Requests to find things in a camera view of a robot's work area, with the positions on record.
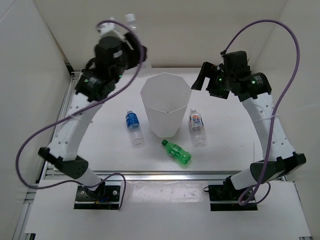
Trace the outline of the white orange label bottle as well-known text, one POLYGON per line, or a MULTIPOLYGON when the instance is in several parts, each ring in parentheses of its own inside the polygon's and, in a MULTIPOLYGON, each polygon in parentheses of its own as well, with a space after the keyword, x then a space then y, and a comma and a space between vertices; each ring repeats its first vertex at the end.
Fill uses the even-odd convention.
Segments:
POLYGON ((206 132, 202 115, 195 109, 190 109, 189 113, 189 130, 191 140, 195 147, 202 147, 206 144, 206 132))

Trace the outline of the blue label plastic bottle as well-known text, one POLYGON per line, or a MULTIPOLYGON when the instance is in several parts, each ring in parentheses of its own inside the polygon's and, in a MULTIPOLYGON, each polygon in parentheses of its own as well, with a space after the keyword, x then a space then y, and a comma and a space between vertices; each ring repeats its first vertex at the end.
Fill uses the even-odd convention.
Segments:
POLYGON ((131 109, 128 109, 126 111, 125 121, 132 146, 134 148, 141 148, 145 141, 137 114, 131 109))

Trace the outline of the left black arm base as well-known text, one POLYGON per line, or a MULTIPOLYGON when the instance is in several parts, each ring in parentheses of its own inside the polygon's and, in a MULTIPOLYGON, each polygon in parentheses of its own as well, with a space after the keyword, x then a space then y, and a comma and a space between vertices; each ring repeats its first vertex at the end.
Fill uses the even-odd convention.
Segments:
POLYGON ((73 208, 75 210, 119 210, 121 205, 121 184, 106 184, 92 192, 78 186, 73 208))

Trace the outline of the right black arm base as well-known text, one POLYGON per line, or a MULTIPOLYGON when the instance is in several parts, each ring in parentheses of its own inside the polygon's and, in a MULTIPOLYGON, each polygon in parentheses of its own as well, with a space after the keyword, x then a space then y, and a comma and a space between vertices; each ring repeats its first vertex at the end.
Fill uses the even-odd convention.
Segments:
POLYGON ((231 198, 225 191, 223 185, 208 185, 203 191, 209 194, 211 212, 244 212, 257 211, 255 199, 244 206, 238 204, 238 199, 231 198))

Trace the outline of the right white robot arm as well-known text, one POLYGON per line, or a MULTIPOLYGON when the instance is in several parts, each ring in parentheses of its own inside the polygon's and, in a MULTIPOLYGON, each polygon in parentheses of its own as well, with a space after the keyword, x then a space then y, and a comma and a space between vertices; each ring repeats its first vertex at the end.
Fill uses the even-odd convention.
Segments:
POLYGON ((249 114, 267 160, 262 183, 285 176, 306 163, 303 153, 290 144, 278 117, 273 116, 272 88, 262 72, 252 73, 247 54, 240 50, 224 53, 223 62, 214 65, 205 61, 191 89, 200 91, 205 78, 206 90, 212 97, 227 99, 230 93, 238 97, 249 114))

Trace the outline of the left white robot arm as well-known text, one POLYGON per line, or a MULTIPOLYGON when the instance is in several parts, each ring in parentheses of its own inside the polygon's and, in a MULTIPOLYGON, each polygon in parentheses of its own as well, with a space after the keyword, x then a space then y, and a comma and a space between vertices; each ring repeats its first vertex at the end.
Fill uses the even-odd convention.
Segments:
POLYGON ((139 68, 147 58, 147 48, 138 40, 136 31, 128 28, 125 34, 115 28, 114 20, 97 24, 100 39, 94 47, 94 57, 81 71, 75 87, 67 120, 57 136, 38 154, 60 172, 82 185, 93 200, 105 194, 105 183, 78 155, 80 143, 103 101, 111 97, 122 74, 139 68))

